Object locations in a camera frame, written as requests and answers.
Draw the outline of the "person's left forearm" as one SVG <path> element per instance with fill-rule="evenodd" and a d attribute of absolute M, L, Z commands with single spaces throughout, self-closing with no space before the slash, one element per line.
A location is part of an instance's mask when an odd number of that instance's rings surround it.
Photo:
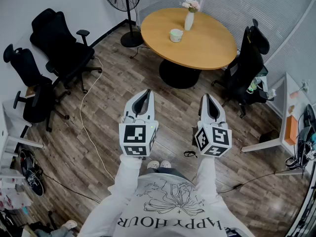
<path fill-rule="evenodd" d="M 128 203 L 138 186 L 138 177 L 142 159 L 122 154 L 115 176 L 115 183 L 108 188 L 114 201 Z"/>

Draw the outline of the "white mug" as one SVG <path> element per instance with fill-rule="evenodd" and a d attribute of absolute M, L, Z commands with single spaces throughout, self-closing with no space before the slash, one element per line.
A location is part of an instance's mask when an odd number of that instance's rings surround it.
<path fill-rule="evenodd" d="M 182 30 L 179 30 L 179 29 L 172 29 L 171 31 L 175 31 L 175 32 L 178 32 L 179 35 L 178 36 L 174 36 L 174 35 L 171 35 L 170 34 L 170 40 L 174 43 L 179 43 L 182 39 L 182 36 L 183 36 L 183 31 Z"/>

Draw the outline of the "orange box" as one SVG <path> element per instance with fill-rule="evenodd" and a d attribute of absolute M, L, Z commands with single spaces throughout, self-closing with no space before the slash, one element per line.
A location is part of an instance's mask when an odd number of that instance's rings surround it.
<path fill-rule="evenodd" d="M 296 144 L 298 121 L 294 116 L 288 116 L 286 119 L 285 142 L 293 146 Z"/>

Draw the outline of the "pink flower bouquet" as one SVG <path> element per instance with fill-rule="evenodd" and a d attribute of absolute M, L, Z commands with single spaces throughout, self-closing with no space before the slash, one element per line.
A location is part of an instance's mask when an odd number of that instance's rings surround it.
<path fill-rule="evenodd" d="M 185 0 L 182 7 L 189 10 L 191 13 L 196 13 L 200 10 L 200 4 L 197 0 Z"/>

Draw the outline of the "black printed board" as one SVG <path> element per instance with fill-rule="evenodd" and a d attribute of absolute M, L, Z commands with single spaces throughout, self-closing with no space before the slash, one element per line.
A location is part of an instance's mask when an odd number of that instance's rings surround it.
<path fill-rule="evenodd" d="M 37 196 L 43 196 L 45 189 L 41 180 L 43 174 L 42 168 L 37 165 L 35 157 L 30 150 L 22 148 L 20 157 L 22 174 L 27 184 Z"/>

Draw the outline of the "person's right forearm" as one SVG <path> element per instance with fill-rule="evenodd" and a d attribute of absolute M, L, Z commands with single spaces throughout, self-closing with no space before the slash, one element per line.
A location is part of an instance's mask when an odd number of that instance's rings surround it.
<path fill-rule="evenodd" d="M 211 156 L 200 156 L 196 175 L 196 190 L 208 202 L 217 197 L 215 160 Z"/>

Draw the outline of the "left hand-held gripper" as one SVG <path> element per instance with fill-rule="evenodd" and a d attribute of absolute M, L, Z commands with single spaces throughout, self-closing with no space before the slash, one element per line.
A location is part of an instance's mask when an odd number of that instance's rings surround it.
<path fill-rule="evenodd" d="M 119 144 L 123 154 L 148 157 L 158 136 L 153 91 L 145 89 L 134 95 L 127 101 L 124 113 L 119 124 Z"/>

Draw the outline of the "large black office chair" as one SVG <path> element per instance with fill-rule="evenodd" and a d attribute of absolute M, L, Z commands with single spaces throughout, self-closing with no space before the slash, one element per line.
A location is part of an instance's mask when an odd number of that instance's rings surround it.
<path fill-rule="evenodd" d="M 46 69 L 55 74 L 66 89 L 77 78 L 86 94 L 88 90 L 83 86 L 82 73 L 103 71 L 100 67 L 87 67 L 88 62 L 95 58 L 94 49 L 86 42 L 90 32 L 78 30 L 76 34 L 82 37 L 82 42 L 78 42 L 68 29 L 64 13 L 51 8 L 45 9 L 32 21 L 32 29 L 30 42 L 48 58 Z"/>

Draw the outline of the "black standing fan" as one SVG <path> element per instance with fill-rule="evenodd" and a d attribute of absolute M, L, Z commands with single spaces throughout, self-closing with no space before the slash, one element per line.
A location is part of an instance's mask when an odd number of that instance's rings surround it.
<path fill-rule="evenodd" d="M 132 20 L 130 12 L 135 9 L 139 0 L 107 0 L 107 2 L 115 9 L 127 12 L 129 32 L 124 34 L 120 42 L 124 47 L 138 47 L 144 43 L 140 31 L 134 31 L 132 28 Z"/>

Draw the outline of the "white ribbed vase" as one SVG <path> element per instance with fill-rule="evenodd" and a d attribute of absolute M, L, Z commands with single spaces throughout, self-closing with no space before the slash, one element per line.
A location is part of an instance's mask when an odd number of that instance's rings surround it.
<path fill-rule="evenodd" d="M 186 19 L 185 19 L 185 25 L 184 25 L 184 29 L 185 31 L 189 31 L 193 25 L 194 22 L 194 12 L 188 12 Z"/>

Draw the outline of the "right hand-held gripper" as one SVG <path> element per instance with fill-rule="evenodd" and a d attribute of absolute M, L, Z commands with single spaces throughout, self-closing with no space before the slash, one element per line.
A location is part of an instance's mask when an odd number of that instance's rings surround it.
<path fill-rule="evenodd" d="M 228 129 L 222 105 L 209 93 L 205 93 L 201 98 L 199 117 L 198 131 L 195 134 L 199 153 L 216 158 L 223 156 L 232 148 L 232 131 Z M 202 122 L 209 121 L 209 117 L 215 122 Z"/>

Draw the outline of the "white desk with clutter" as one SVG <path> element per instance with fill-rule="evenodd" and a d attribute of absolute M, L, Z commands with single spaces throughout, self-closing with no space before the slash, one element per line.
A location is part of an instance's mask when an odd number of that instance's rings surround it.
<path fill-rule="evenodd" d="M 301 174 L 303 171 L 312 174 L 316 163 L 316 114 L 306 95 L 299 90 L 299 85 L 289 74 L 285 74 L 283 79 L 275 84 L 275 90 L 279 89 L 281 91 L 276 92 L 272 101 L 274 109 L 277 109 L 277 103 L 281 104 L 281 109 L 278 110 L 282 114 L 279 138 L 243 147 L 241 151 L 245 153 L 282 146 L 293 158 L 293 161 L 287 160 L 291 165 L 287 175 Z M 288 116 L 294 116 L 298 121 L 296 144 L 293 146 L 284 140 Z"/>

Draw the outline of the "black waste bin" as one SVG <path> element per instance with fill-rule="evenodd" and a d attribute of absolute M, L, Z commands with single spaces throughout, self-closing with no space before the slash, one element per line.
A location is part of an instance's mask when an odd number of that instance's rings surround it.
<path fill-rule="evenodd" d="M 279 132 L 277 130 L 271 130 L 267 133 L 264 133 L 259 138 L 259 143 L 264 143 L 270 140 L 278 139 L 279 138 Z"/>

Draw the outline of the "person's white printed sweatshirt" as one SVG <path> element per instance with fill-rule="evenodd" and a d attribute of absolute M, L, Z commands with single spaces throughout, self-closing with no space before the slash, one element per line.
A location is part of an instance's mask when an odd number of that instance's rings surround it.
<path fill-rule="evenodd" d="M 184 178 L 151 173 L 139 177 L 113 237 L 228 237 L 231 231 L 247 235 L 233 214 L 210 205 Z"/>

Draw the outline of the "person's dark jeans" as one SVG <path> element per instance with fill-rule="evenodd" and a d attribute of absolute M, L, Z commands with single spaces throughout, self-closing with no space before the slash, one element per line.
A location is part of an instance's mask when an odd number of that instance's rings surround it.
<path fill-rule="evenodd" d="M 184 179 L 188 180 L 187 177 L 185 177 L 183 174 L 181 174 L 175 168 L 166 168 L 166 167 L 158 167 L 157 169 L 155 169 L 155 168 L 148 168 L 145 171 L 145 174 L 150 174 L 150 173 L 169 174 L 169 175 L 178 176 L 178 177 L 181 177 L 181 178 L 184 178 Z"/>

